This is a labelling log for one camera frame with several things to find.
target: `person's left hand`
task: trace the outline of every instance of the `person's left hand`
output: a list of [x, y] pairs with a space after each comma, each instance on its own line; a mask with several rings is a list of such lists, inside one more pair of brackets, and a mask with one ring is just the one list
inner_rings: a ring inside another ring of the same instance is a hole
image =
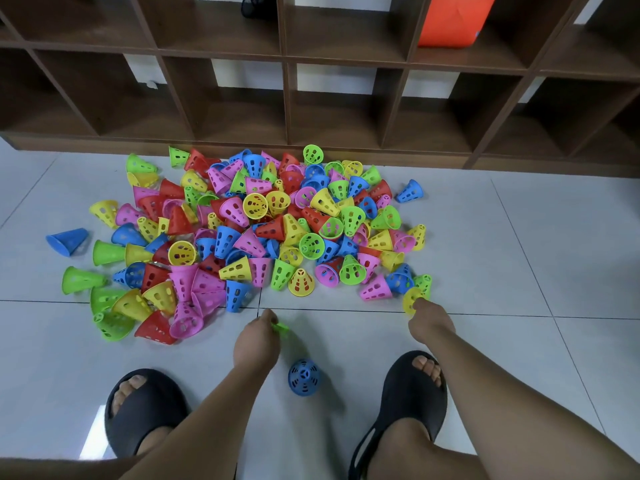
[[260, 318], [244, 327], [234, 347], [234, 367], [266, 374], [272, 370], [280, 355], [280, 334], [271, 327], [272, 323], [278, 323], [278, 317], [267, 308]]

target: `person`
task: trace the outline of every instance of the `person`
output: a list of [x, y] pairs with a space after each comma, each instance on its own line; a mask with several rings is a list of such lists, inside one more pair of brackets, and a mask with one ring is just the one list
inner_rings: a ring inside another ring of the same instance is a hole
[[[441, 306], [418, 299], [415, 309], [409, 330], [438, 359], [409, 352], [391, 367], [380, 414], [356, 447], [349, 480], [640, 478], [640, 465], [605, 435], [457, 336]], [[271, 326], [277, 321], [266, 310], [244, 328], [233, 369], [191, 414], [177, 386], [158, 371], [134, 371], [118, 382], [109, 396], [106, 426], [123, 458], [4, 459], [0, 478], [233, 479], [253, 404], [280, 353]], [[433, 443], [447, 388], [477, 456]], [[119, 415], [133, 426], [117, 422]]]

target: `tile floor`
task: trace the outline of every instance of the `tile floor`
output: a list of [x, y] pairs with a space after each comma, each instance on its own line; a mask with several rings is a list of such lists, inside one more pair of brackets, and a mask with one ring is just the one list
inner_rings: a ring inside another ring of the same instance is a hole
[[[222, 313], [196, 337], [164, 347], [128, 337], [103, 342], [88, 298], [62, 295], [69, 264], [92, 269], [89, 246], [73, 258], [44, 235], [84, 226], [110, 231], [87, 211], [131, 201], [124, 155], [15, 152], [0, 143], [0, 456], [110, 458], [83, 448], [124, 373], [167, 371], [196, 406], [232, 366], [236, 336], [271, 307], [295, 332], [284, 343], [249, 421], [239, 479], [341, 479], [378, 413], [398, 355], [417, 347], [398, 299], [364, 305], [356, 290], [319, 286], [306, 299], [265, 289], [240, 314]], [[180, 171], [153, 159], [165, 176]], [[434, 277], [432, 299], [460, 335], [530, 386], [604, 431], [640, 460], [640, 182], [596, 177], [381, 168], [394, 189], [409, 178], [428, 198], [400, 206], [428, 227], [409, 255]], [[313, 358], [326, 378], [301, 399], [290, 364]], [[278, 441], [267, 441], [278, 438]], [[437, 443], [473, 452], [452, 404]]]

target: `black sandal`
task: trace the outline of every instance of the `black sandal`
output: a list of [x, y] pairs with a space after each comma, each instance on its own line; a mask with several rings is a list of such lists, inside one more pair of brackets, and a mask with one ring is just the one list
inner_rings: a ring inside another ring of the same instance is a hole
[[349, 480], [360, 480], [366, 473], [382, 434], [399, 419], [417, 419], [435, 441], [447, 414], [447, 382], [440, 373], [442, 385], [437, 387], [423, 371], [412, 366], [413, 359], [420, 355], [438, 363], [427, 352], [414, 350], [402, 355], [389, 369], [382, 387], [380, 413], [353, 453]]
[[[121, 383], [135, 375], [146, 377], [147, 382], [128, 395], [113, 416], [113, 396]], [[115, 455], [125, 458], [136, 455], [140, 443], [151, 431], [161, 426], [175, 428], [188, 414], [184, 395], [173, 380], [154, 369], [139, 369], [120, 379], [111, 391], [104, 409], [104, 429]]]

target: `brown cubby shelf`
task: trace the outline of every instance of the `brown cubby shelf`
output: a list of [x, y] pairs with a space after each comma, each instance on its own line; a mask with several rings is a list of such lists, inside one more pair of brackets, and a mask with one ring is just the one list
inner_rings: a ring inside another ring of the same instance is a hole
[[[467, 48], [417, 46], [431, 0], [277, 1], [265, 21], [228, 1], [0, 0], [0, 135], [39, 150], [315, 143], [363, 162], [640, 174], [640, 0], [604, 0], [584, 25], [589, 0], [495, 0]], [[139, 84], [125, 54], [155, 57], [166, 84]], [[212, 58], [282, 64], [282, 88], [220, 87]], [[301, 63], [375, 68], [372, 94], [301, 91]], [[446, 99], [405, 95], [420, 70], [460, 75]]]

